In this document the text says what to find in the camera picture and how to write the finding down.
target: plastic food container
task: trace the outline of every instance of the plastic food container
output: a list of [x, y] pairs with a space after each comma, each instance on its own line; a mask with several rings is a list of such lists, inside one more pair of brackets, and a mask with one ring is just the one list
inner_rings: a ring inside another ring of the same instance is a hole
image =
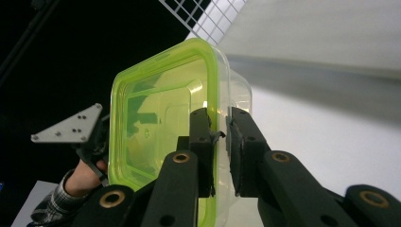
[[[225, 56], [202, 39], [190, 39], [119, 73], [113, 83], [109, 180], [138, 190], [155, 180], [189, 115], [206, 107], [212, 131], [227, 132], [230, 106], [251, 110], [248, 82]], [[230, 205], [229, 150], [215, 147], [215, 197], [199, 199], [199, 226], [223, 226]]]

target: white wall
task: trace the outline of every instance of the white wall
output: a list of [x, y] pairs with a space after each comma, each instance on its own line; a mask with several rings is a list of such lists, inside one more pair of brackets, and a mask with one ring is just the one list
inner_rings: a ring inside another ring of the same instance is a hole
[[[401, 201], [401, 1], [249, 0], [218, 47], [272, 149], [342, 196], [364, 183]], [[231, 208], [245, 225], [262, 226], [256, 200]]]
[[401, 1], [249, 0], [219, 47], [232, 55], [395, 70], [401, 77]]

